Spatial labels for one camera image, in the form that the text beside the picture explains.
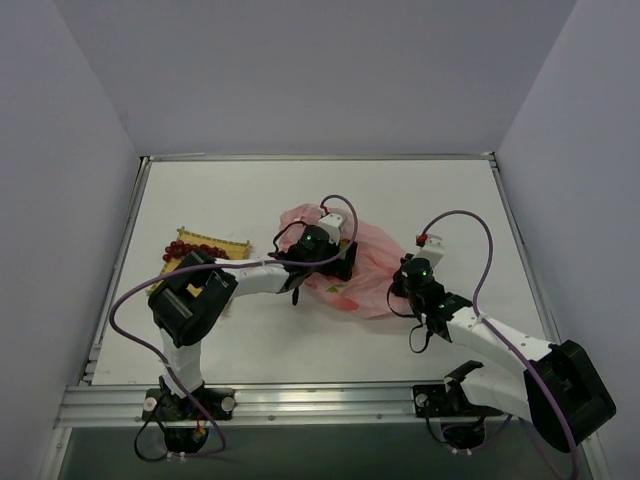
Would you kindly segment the pink plastic bag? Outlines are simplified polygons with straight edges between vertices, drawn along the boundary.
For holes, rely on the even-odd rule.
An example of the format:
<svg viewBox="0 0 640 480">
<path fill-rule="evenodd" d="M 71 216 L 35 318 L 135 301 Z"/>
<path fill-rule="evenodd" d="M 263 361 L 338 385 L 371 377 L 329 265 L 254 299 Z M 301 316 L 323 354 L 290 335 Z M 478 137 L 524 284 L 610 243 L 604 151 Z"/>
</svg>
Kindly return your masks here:
<svg viewBox="0 0 640 480">
<path fill-rule="evenodd" d="M 344 209 L 332 208 L 331 211 L 347 217 L 342 237 L 343 243 L 348 242 L 353 231 L 352 216 Z M 295 221 L 316 224 L 320 217 L 318 205 L 301 204 L 280 214 L 279 230 Z M 280 249 L 286 251 L 302 232 L 302 225 L 290 227 L 278 240 Z M 386 294 L 405 252 L 383 229 L 363 220 L 358 220 L 356 243 L 355 265 L 350 280 L 342 281 L 315 273 L 304 282 L 304 288 L 317 300 L 362 319 L 391 314 Z"/>
</svg>

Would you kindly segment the red fake grapes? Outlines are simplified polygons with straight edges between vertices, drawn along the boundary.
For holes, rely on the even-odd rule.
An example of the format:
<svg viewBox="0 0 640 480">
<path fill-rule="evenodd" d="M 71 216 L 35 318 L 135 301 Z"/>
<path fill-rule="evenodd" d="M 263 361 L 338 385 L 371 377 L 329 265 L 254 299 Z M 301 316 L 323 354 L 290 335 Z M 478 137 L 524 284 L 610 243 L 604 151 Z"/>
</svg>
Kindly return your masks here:
<svg viewBox="0 0 640 480">
<path fill-rule="evenodd" d="M 162 255 L 162 259 L 164 262 L 169 262 L 172 259 L 182 259 L 190 254 L 194 250 L 201 250 L 205 252 L 207 255 L 214 258 L 228 259 L 229 256 L 225 250 L 218 248 L 216 246 L 211 246 L 208 244 L 192 244 L 185 243 L 182 240 L 172 241 L 168 246 L 164 249 L 164 254 Z"/>
</svg>

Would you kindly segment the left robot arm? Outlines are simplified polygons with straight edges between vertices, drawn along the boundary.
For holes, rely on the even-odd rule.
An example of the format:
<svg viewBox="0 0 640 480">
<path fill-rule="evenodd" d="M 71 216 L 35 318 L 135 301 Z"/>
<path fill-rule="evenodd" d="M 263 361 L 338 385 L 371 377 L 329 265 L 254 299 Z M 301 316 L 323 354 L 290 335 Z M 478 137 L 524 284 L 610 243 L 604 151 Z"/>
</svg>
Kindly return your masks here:
<svg viewBox="0 0 640 480">
<path fill-rule="evenodd" d="M 308 225 L 287 250 L 256 266 L 242 260 L 222 269 L 195 271 L 196 266 L 213 265 L 216 260 L 200 248 L 188 254 L 178 266 L 185 273 L 162 281 L 148 300 L 162 339 L 166 408 L 179 419 L 190 419 L 200 411 L 201 342 L 232 300 L 290 292 L 296 303 L 299 288 L 315 273 L 348 281 L 356 253 L 356 241 L 335 242 L 327 227 Z"/>
</svg>

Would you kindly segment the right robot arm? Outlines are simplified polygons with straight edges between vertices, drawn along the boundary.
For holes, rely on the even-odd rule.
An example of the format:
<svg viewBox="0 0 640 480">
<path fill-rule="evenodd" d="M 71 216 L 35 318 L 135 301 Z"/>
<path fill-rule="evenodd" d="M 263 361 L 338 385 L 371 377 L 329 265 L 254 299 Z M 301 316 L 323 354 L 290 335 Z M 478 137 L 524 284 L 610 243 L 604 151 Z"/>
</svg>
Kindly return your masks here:
<svg viewBox="0 0 640 480">
<path fill-rule="evenodd" d="M 453 411 L 488 407 L 520 417 L 563 453 L 616 415 L 614 400 L 581 345 L 532 337 L 475 311 L 470 300 L 435 279 L 428 259 L 402 258 L 390 292 L 407 299 L 431 336 L 474 352 L 444 378 L 444 400 Z"/>
</svg>

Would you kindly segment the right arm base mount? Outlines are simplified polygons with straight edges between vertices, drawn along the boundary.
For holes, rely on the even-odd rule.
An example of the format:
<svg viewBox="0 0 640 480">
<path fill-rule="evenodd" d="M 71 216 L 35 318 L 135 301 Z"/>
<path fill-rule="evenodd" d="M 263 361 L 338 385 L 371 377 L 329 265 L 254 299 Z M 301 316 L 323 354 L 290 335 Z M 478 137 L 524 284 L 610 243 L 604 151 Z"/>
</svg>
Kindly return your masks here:
<svg viewBox="0 0 640 480">
<path fill-rule="evenodd" d="M 431 438 L 454 454 L 471 455 L 487 447 L 507 424 L 504 421 L 493 434 L 489 433 L 486 420 L 503 413 L 451 395 L 443 383 L 414 385 L 412 395 L 415 415 L 425 421 Z"/>
</svg>

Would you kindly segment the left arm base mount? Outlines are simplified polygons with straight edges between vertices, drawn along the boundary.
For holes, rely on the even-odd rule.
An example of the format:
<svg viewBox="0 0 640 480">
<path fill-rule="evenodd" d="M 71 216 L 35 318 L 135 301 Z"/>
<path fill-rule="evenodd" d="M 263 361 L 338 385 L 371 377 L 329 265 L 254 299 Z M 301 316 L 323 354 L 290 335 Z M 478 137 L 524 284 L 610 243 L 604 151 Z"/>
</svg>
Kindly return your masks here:
<svg viewBox="0 0 640 480">
<path fill-rule="evenodd" d="M 149 389 L 142 406 L 142 425 L 133 440 L 133 451 L 139 460 L 156 463 L 176 456 L 206 458 L 224 452 L 228 442 L 220 423 L 233 419 L 235 391 L 228 388 L 197 388 L 192 396 L 180 398 L 166 386 Z M 157 427 L 164 451 L 148 456 L 140 447 L 145 430 Z"/>
</svg>

